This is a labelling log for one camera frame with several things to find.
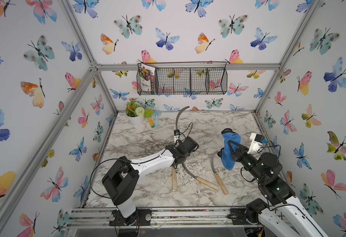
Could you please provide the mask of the colourful booklet in basket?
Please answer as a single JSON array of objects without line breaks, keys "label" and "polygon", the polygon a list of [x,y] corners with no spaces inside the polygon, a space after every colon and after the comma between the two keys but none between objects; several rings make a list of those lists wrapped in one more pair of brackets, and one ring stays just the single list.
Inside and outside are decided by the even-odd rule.
[{"label": "colourful booklet in basket", "polygon": [[138,73],[140,76],[140,86],[141,90],[145,92],[155,91],[155,68],[149,65],[140,63],[138,68]]}]

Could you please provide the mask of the light blue toy tool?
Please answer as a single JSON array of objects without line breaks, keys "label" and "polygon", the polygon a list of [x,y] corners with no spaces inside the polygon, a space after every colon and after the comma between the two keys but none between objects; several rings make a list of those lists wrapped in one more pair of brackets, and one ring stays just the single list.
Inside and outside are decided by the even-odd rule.
[{"label": "light blue toy tool", "polygon": [[159,116],[161,115],[161,111],[155,110],[153,112],[153,115],[155,116],[155,126],[159,125]]}]

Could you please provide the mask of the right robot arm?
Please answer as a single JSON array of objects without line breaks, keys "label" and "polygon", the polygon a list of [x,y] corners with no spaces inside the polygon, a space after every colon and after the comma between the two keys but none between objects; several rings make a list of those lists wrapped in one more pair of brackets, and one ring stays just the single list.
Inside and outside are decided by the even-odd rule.
[{"label": "right robot arm", "polygon": [[270,145],[264,136],[252,133],[250,146],[230,128],[221,132],[224,147],[218,152],[222,163],[240,163],[256,181],[263,198],[246,206],[247,221],[262,224],[277,237],[325,237],[326,232],[305,210],[294,190],[279,177],[282,165],[275,153],[264,152]]}]

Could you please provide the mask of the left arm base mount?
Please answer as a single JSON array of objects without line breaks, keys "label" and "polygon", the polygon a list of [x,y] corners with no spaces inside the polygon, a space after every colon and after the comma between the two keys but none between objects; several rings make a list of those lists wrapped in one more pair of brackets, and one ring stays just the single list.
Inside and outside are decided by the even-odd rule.
[{"label": "left arm base mount", "polygon": [[152,219],[151,209],[137,208],[135,212],[127,218],[123,217],[123,215],[121,214],[119,210],[113,210],[110,215],[109,226],[114,226],[114,227],[125,227],[125,226],[131,226],[131,225],[149,226],[151,219]]}]

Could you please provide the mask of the blue rag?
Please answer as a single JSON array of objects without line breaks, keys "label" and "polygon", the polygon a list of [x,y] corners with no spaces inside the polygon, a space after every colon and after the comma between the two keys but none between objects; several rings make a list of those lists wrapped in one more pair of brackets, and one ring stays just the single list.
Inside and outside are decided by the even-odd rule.
[{"label": "blue rag", "polygon": [[231,151],[236,151],[238,149],[238,146],[235,143],[240,144],[241,137],[238,133],[228,133],[228,134],[222,134],[224,138],[224,154],[221,158],[223,166],[227,170],[232,170],[235,166],[235,161],[232,158]]}]

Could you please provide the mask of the potted artificial plant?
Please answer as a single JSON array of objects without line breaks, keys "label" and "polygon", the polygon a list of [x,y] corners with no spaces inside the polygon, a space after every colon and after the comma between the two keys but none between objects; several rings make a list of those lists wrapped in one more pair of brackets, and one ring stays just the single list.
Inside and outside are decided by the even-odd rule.
[{"label": "potted artificial plant", "polygon": [[135,99],[131,98],[129,102],[126,103],[125,113],[132,125],[142,125],[144,121],[144,112],[144,108],[140,106]]}]

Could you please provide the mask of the green yellow toy brush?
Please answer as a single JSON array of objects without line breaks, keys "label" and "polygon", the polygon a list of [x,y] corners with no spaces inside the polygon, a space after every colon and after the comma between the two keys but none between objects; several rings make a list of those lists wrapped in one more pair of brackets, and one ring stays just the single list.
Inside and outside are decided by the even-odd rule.
[{"label": "green yellow toy brush", "polygon": [[154,124],[154,122],[153,122],[153,120],[152,120],[152,118],[151,118],[152,115],[153,115],[153,113],[154,113],[154,111],[151,110],[151,109],[148,109],[148,110],[145,110],[145,111],[144,111],[144,117],[148,119],[151,128],[154,128],[154,127],[155,127],[155,124]]}]

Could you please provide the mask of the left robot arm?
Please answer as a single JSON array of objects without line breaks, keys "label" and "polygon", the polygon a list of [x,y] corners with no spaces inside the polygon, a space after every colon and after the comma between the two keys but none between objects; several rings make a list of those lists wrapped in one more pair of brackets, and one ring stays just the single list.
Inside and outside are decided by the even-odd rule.
[{"label": "left robot arm", "polygon": [[136,215],[132,194],[139,179],[160,169],[184,163],[198,148],[198,143],[187,137],[144,158],[129,160],[126,156],[120,157],[102,178],[102,185],[122,217],[130,218]]}]

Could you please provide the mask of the aluminium front rail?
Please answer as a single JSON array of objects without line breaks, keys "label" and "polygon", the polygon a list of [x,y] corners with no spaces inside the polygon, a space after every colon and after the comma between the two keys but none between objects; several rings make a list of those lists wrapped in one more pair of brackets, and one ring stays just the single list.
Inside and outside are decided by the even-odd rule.
[{"label": "aluminium front rail", "polygon": [[115,208],[76,208],[72,210],[68,229],[135,228],[217,228],[262,227],[247,221],[245,206],[221,207],[140,207],[138,218],[126,225]]}]

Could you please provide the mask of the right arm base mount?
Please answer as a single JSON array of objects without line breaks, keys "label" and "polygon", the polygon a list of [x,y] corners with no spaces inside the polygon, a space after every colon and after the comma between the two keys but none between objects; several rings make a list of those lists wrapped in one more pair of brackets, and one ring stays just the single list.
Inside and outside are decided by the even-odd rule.
[{"label": "right arm base mount", "polygon": [[233,225],[257,225],[259,224],[259,215],[268,207],[266,202],[257,198],[245,207],[231,208],[226,217],[232,220]]}]

